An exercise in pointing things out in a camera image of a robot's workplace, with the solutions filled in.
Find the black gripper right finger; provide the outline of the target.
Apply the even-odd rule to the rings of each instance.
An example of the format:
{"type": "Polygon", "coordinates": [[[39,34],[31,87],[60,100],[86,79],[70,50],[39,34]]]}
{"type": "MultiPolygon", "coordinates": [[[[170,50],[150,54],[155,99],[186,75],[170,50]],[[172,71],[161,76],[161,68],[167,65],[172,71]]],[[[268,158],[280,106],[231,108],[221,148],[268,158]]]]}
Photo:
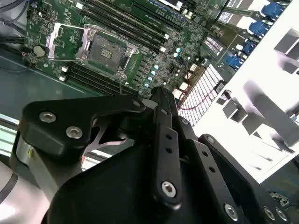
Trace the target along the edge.
{"type": "Polygon", "coordinates": [[[289,224],[283,207],[211,135],[197,137],[179,116],[169,90],[163,91],[163,192],[179,208],[183,198],[180,156],[192,166],[193,194],[199,195],[204,218],[213,224],[289,224]]]}

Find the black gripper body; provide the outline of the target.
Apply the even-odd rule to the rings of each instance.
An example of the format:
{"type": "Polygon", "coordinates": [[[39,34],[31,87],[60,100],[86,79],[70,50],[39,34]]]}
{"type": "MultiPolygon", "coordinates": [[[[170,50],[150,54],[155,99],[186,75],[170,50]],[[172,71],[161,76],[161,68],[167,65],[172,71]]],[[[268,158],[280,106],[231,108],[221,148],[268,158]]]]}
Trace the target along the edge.
{"type": "Polygon", "coordinates": [[[131,147],[68,180],[55,194],[46,224],[221,224],[222,218],[200,172],[181,161],[179,210],[153,197],[149,147],[131,147]]]}

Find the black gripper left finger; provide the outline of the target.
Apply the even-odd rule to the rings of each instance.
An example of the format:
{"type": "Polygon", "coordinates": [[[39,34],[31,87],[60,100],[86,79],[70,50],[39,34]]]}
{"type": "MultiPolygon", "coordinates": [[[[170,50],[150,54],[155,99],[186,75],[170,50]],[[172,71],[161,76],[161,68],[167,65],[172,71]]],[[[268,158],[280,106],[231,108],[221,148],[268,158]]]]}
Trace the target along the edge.
{"type": "Polygon", "coordinates": [[[83,157],[105,147],[149,147],[153,158],[153,197],[178,210],[163,192],[163,91],[149,99],[132,95],[36,101],[27,104],[14,148],[38,186],[51,201],[64,183],[81,172],[83,157]]]}

